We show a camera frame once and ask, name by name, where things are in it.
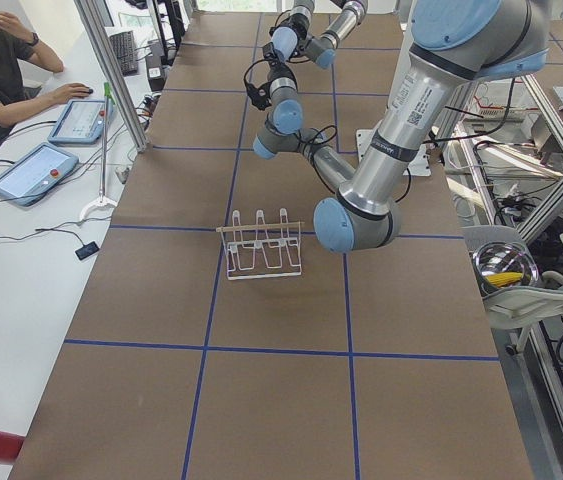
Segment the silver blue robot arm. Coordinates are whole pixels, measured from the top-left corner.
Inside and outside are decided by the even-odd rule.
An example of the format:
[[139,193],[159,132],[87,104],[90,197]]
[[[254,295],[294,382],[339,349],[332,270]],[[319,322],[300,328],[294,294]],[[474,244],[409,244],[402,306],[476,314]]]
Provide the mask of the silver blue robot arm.
[[410,68],[378,123],[357,167],[342,160],[315,129],[303,125],[297,81],[288,67],[304,56],[332,65],[341,42],[367,13],[364,1],[340,1],[341,12],[319,36],[309,32],[314,4],[294,3],[263,48],[267,82],[247,88],[267,117],[253,142],[262,158],[303,155],[334,197],[318,203],[313,225],[321,245],[347,253],[390,243],[400,217],[392,191],[456,88],[475,80],[511,79],[546,62],[548,1],[419,1],[410,21]]
[[288,26],[297,37],[293,55],[305,57],[322,69],[332,66],[337,49],[363,22],[368,10],[368,2],[364,0],[333,1],[333,4],[340,8],[340,12],[319,35],[309,32],[314,1],[295,1],[289,17]]

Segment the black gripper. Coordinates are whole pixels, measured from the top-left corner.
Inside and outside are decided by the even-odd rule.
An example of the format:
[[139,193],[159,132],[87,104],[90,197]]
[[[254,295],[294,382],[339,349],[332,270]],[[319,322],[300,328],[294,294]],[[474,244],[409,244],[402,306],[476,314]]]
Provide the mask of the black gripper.
[[266,110],[272,105],[270,94],[270,82],[265,82],[260,86],[245,80],[244,86],[250,103],[258,110]]

